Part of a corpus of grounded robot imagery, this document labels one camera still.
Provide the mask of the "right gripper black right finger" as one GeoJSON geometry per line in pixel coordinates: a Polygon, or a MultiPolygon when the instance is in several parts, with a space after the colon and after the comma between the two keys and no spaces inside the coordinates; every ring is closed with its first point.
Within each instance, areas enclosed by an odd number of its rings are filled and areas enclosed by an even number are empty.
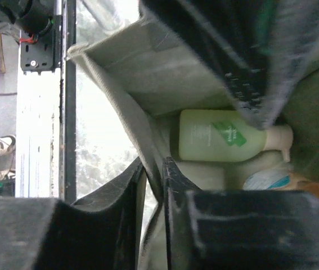
{"type": "Polygon", "coordinates": [[[319,199],[302,191],[204,191],[163,163],[169,269],[319,269],[319,199]]]}

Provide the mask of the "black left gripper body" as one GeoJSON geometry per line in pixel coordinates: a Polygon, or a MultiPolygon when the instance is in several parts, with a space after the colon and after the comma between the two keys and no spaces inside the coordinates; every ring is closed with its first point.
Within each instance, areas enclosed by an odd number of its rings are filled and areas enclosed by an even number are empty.
{"type": "Polygon", "coordinates": [[[241,116],[270,127],[319,41],[319,1],[142,1],[220,77],[241,116]]]}

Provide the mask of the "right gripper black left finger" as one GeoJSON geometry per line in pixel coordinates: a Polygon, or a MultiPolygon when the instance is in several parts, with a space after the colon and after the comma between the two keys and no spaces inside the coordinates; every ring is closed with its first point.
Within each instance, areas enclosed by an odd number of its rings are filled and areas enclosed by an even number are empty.
{"type": "Polygon", "coordinates": [[[0,198],[0,269],[136,269],[144,177],[135,159],[71,205],[0,198]]]}

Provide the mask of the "orange bottle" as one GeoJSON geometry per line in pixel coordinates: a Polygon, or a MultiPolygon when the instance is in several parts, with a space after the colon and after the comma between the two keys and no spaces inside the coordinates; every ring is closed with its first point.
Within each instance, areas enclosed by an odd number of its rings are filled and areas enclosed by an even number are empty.
{"type": "Polygon", "coordinates": [[[271,168],[258,171],[245,180],[243,189],[276,191],[300,190],[309,192],[319,198],[319,182],[311,181],[285,168],[271,168]]]}

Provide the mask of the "green lotion bottle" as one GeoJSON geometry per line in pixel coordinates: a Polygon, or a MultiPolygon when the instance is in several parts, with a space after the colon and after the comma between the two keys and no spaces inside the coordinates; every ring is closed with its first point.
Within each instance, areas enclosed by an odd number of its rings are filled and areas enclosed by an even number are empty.
{"type": "Polygon", "coordinates": [[[233,110],[183,110],[179,117],[178,155],[185,161],[242,162],[263,151],[280,151],[290,161],[289,125],[256,129],[233,110]]]}

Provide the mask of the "olive green canvas bag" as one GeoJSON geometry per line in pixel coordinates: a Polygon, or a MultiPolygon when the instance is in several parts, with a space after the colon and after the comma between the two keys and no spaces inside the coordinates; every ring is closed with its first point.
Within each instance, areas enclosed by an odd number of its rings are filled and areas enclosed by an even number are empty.
{"type": "Polygon", "coordinates": [[[271,168],[289,169],[319,182],[319,41],[303,77],[271,125],[289,125],[293,130],[289,162],[275,150],[236,163],[185,161],[178,155],[179,117],[183,110],[240,112],[235,109],[224,81],[145,9],[142,1],[140,8],[143,15],[134,24],[103,41],[72,46],[68,54],[112,104],[137,150],[158,202],[144,236],[139,268],[169,269],[163,188],[165,159],[172,158],[182,174],[204,191],[276,191],[243,189],[248,177],[271,168]]]}

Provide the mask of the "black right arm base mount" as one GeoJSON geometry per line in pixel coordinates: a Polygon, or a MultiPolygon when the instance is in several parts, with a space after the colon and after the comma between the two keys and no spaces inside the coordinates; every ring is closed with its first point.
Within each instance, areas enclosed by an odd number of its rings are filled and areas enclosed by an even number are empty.
{"type": "Polygon", "coordinates": [[[21,30],[22,71],[55,71],[60,66],[61,12],[58,1],[0,1],[0,22],[21,30]]]}

